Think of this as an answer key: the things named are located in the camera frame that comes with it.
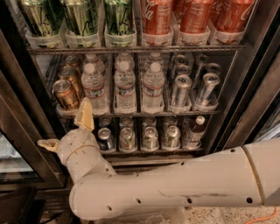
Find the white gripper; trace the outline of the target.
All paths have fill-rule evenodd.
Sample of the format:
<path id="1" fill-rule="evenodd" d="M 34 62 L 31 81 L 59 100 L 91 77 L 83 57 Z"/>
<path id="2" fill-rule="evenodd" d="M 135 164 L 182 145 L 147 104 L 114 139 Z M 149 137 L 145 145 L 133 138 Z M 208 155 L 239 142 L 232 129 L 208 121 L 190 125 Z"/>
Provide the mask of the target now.
<path id="1" fill-rule="evenodd" d="M 72 129 L 59 139 L 38 140 L 38 146 L 51 152 L 57 152 L 62 164 L 65 164 L 72 153 L 80 147 L 97 145 L 94 130 L 94 118 L 91 101 L 85 97 L 74 118 L 74 124 L 80 129 Z"/>

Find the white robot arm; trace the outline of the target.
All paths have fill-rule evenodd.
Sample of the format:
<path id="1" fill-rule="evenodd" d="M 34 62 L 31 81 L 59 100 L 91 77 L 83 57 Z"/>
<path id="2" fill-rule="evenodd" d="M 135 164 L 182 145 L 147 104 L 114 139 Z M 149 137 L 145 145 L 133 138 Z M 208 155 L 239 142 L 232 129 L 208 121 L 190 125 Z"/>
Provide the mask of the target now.
<path id="1" fill-rule="evenodd" d="M 141 207 L 279 207 L 280 139 L 254 142 L 160 167 L 120 175 L 102 156 L 92 131 L 92 106 L 83 99 L 76 129 L 38 141 L 55 152 L 73 181 L 72 212 L 86 221 Z"/>

